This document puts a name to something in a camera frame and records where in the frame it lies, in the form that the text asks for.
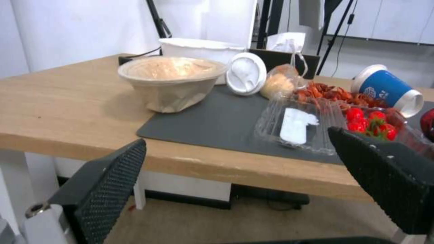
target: white table leg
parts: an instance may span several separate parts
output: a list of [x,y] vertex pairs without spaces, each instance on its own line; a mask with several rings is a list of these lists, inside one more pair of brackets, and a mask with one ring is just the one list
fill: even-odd
[[0,214],[15,235],[26,209],[35,203],[24,152],[0,149]]
[[59,189],[54,157],[32,152],[25,155],[35,201],[46,201]]
[[145,198],[145,185],[143,178],[143,172],[140,171],[137,177],[136,184],[134,185],[134,199],[136,204],[136,209],[142,210],[143,207],[146,204],[146,198]]
[[393,234],[391,241],[397,244],[412,244],[415,237],[415,235],[408,235],[398,228],[398,230]]

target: paper bowl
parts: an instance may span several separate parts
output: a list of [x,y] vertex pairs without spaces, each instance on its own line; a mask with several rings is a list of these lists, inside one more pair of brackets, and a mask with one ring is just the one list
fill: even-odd
[[148,109],[173,113],[204,99],[226,69],[210,60],[154,56],[125,63],[118,74],[130,82]]

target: paper cup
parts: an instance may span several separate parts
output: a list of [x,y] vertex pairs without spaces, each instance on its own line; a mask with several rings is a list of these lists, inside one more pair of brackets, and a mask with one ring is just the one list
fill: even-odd
[[424,98],[419,91],[394,76],[381,64],[371,65],[361,71],[354,78],[351,92],[383,99],[405,118],[417,114],[424,105]]

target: wooden table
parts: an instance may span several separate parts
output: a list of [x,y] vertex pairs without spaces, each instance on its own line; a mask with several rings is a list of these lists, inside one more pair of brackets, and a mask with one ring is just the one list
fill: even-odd
[[[0,148],[90,160],[135,140],[154,114],[111,56],[0,80]],[[319,76],[349,89],[350,81]],[[426,100],[434,90],[420,89]],[[146,140],[145,170],[333,198],[368,200],[342,165]]]

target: white cabinet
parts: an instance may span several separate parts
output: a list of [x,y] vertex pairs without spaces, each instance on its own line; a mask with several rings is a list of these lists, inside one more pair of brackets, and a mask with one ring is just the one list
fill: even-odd
[[[348,2],[343,0],[333,12],[327,34],[334,34]],[[339,31],[340,36],[345,34],[355,3]],[[347,36],[434,44],[433,9],[433,0],[359,0]]]
[[434,44],[434,7],[431,10],[431,16],[428,23],[421,35],[419,43],[429,43]]
[[382,0],[372,38],[419,42],[433,7],[433,0]]
[[[332,18],[330,19],[329,29],[327,30],[327,34],[333,35],[336,31],[336,28],[339,25],[339,21],[344,14],[345,8],[348,5],[349,0],[343,0],[339,6],[335,9],[332,14]],[[342,24],[342,27],[339,31],[339,35],[343,36],[347,29],[347,21],[348,18],[354,8],[356,1],[353,1],[352,6],[350,7],[347,17]],[[360,0],[357,3],[356,9],[354,11],[354,20],[348,29],[347,36],[352,37],[360,37],[360,38],[369,38],[372,35],[372,31],[375,26],[375,19],[377,13],[380,9],[380,0]]]

